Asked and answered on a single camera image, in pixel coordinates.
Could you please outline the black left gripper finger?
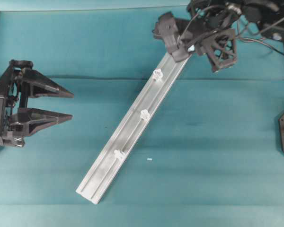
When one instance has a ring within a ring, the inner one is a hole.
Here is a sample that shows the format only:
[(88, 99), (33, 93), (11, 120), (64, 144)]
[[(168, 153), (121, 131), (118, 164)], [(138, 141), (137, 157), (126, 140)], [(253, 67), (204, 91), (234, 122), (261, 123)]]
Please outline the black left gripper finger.
[(10, 117), (10, 131), (20, 137), (29, 137), (40, 130), (70, 121), (72, 115), (36, 108), (18, 108)]
[(28, 86), (28, 97), (58, 97), (74, 98), (74, 94), (64, 87), (58, 85), (39, 71), (24, 68), (20, 77), (22, 85)]

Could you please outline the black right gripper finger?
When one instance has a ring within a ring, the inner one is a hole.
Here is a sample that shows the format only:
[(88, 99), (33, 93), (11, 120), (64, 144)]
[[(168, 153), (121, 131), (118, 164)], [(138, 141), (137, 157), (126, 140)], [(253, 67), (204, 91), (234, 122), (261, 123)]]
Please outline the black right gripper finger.
[(171, 53), (175, 62), (180, 62), (187, 59), (190, 54), (194, 51), (194, 45), (189, 47), (181, 46), (179, 49)]
[(179, 49), (177, 44), (179, 31), (172, 13), (165, 13), (158, 18), (153, 30), (153, 37), (164, 42), (168, 53)]

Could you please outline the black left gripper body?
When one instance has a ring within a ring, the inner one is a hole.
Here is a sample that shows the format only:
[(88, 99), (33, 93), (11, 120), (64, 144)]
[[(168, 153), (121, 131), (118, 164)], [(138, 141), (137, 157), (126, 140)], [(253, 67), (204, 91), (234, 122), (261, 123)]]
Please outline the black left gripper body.
[(33, 68), (31, 61), (11, 60), (0, 77), (0, 145), (4, 145), (3, 133), (9, 129), (9, 119), (19, 101), (21, 92), (21, 71)]

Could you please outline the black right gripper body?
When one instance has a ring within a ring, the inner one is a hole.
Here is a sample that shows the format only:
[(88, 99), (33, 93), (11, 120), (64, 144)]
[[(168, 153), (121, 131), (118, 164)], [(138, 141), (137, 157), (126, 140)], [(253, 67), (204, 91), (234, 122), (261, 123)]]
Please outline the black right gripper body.
[(237, 62), (235, 30), (208, 30), (205, 28), (189, 28), (180, 38), (180, 47), (194, 45), (195, 52), (206, 55), (212, 72), (232, 67)]

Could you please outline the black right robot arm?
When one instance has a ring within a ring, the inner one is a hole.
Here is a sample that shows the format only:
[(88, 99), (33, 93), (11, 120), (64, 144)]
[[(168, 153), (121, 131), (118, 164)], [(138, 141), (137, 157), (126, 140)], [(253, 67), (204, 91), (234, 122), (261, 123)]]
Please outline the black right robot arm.
[(229, 68), (237, 61), (236, 40), (250, 24), (262, 36), (284, 43), (284, 0), (192, 0), (190, 19), (167, 12), (158, 18), (153, 36), (164, 42), (175, 62), (191, 54), (205, 54), (214, 72)]

